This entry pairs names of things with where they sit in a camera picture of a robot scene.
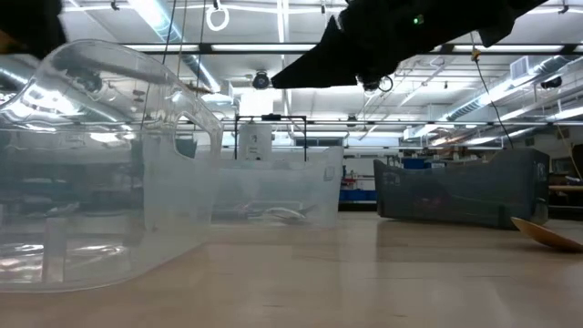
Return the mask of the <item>silver air duct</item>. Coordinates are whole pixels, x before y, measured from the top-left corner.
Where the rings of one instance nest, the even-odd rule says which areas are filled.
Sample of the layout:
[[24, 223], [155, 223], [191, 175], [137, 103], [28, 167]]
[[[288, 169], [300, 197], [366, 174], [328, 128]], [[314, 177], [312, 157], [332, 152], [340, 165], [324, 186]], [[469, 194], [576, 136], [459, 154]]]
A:
[[[496, 81], [486, 82], [491, 94], [491, 98], [494, 102], [517, 92], [521, 87], [528, 87], [553, 77], [564, 70], [566, 67], [576, 63], [578, 60], [583, 59], [583, 56], [577, 55], [528, 57], [530, 64], [529, 77], [523, 77], [517, 81], [513, 81], [509, 71], [508, 74]], [[487, 103], [486, 92], [480, 80], [478, 90], [473, 96], [471, 96], [469, 99], [462, 100], [454, 104], [447, 112], [444, 113], [442, 117], [439, 118], [439, 120], [455, 121], [462, 116], [477, 111], [478, 109], [484, 108], [488, 105], [489, 104]]]
[[[184, 43], [181, 24], [177, 21], [175, 10], [169, 7], [167, 0], [127, 1], [164, 43]], [[219, 82], [201, 64], [198, 56], [181, 53], [179, 58], [195, 74], [202, 87], [212, 92], [220, 91]]]

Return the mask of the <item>white pillar with label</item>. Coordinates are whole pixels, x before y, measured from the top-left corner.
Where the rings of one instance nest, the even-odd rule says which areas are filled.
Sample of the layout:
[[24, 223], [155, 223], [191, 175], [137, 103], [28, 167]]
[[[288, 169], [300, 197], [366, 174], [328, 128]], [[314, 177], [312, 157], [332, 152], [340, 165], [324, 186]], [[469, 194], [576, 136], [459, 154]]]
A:
[[249, 123], [240, 127], [238, 159], [270, 160], [271, 154], [271, 125]]

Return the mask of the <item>dark grey plastic container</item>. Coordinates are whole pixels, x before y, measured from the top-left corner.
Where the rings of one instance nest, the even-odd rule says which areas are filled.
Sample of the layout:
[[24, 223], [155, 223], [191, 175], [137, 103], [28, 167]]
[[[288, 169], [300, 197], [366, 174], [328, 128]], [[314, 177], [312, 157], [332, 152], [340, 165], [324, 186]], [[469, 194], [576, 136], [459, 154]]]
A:
[[[373, 162], [377, 213], [388, 219], [472, 224], [513, 230], [512, 217], [538, 225], [548, 221], [549, 155], [508, 149], [488, 162], [437, 169], [401, 169]], [[423, 211], [412, 203], [415, 189], [446, 190], [443, 210]]]

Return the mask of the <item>clear plastic container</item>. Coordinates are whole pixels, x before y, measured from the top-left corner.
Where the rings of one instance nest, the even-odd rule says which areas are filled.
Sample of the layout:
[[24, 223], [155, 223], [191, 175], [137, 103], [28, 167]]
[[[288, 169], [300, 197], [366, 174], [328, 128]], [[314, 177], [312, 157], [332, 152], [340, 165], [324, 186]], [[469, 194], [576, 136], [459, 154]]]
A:
[[332, 227], [338, 218], [338, 203], [343, 176], [343, 148], [311, 149], [307, 160], [303, 152], [291, 149], [272, 160], [224, 160], [211, 221], [214, 223], [264, 223], [288, 225], [279, 221], [247, 220], [235, 212], [238, 205], [286, 207], [293, 210], [319, 205], [303, 224]]
[[[100, 73], [90, 93], [66, 75]], [[69, 292], [139, 276], [200, 245], [222, 127], [157, 59], [79, 40], [0, 105], [0, 292]], [[78, 202], [74, 213], [45, 218]]]

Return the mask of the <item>long linear ceiling light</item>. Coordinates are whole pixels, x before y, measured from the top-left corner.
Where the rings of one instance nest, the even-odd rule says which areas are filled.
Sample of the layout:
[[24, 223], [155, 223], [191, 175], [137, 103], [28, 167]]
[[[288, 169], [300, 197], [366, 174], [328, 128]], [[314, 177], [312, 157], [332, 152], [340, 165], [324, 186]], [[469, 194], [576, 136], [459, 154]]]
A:
[[279, 121], [264, 121], [250, 118], [244, 118], [243, 120], [227, 119], [222, 120], [221, 123], [225, 125], [235, 125], [235, 124], [247, 124], [249, 122], [255, 122], [256, 124], [272, 124], [272, 125], [307, 125], [307, 126], [424, 126], [424, 125], [435, 125], [435, 126], [477, 126], [477, 127], [494, 127], [500, 126], [504, 127], [551, 127], [551, 126], [564, 126], [564, 127], [583, 127], [583, 121], [571, 121], [571, 120], [559, 120], [559, 121], [503, 121], [502, 123], [498, 121], [426, 121], [426, 120], [309, 120], [309, 119], [287, 119]]
[[[170, 44], [120, 44], [147, 55], [302, 55], [320, 48], [316, 43], [187, 43]], [[583, 56], [583, 43], [579, 44], [497, 44], [483, 45], [446, 43], [431, 49], [409, 53], [408, 56], [471, 55], [477, 50], [484, 56]]]

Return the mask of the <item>gold spoon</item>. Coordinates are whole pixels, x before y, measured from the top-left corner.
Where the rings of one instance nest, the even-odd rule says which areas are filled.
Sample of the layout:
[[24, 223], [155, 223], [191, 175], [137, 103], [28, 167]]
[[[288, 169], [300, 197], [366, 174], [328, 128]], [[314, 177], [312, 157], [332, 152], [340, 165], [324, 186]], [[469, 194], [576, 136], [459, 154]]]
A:
[[583, 244], [561, 236], [541, 225], [517, 217], [512, 217], [511, 221], [520, 232], [544, 246], [556, 251], [583, 253]]

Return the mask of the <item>white vent box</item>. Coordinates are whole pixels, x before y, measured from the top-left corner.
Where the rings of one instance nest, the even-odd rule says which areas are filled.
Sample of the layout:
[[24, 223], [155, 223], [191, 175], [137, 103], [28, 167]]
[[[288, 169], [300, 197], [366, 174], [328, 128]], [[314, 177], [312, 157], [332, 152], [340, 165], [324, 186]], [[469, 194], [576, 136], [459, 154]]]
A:
[[523, 77], [530, 76], [529, 57], [522, 56], [509, 65], [510, 76], [513, 81], [517, 81]]

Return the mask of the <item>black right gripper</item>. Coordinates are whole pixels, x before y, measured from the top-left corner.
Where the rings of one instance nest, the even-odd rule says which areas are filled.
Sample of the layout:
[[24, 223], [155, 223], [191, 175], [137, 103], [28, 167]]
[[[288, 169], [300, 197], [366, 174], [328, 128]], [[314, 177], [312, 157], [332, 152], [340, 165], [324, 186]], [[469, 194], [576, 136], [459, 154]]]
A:
[[455, 37], [455, 0], [352, 0], [320, 42], [277, 73], [274, 88], [376, 87], [408, 57]]

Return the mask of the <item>silver spoon purple handle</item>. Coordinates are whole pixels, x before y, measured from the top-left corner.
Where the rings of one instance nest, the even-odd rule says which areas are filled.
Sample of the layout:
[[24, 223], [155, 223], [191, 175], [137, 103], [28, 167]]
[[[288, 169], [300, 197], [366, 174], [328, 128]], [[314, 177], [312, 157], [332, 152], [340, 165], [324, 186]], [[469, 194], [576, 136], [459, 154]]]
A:
[[74, 213], [79, 208], [78, 202], [72, 202], [60, 206], [56, 206], [43, 214], [45, 218], [62, 217]]
[[238, 205], [235, 212], [239, 217], [247, 220], [279, 221], [288, 225], [303, 224], [308, 220], [308, 215], [320, 208], [319, 205], [311, 205], [307, 208], [293, 210], [286, 207], [254, 207], [250, 203]]

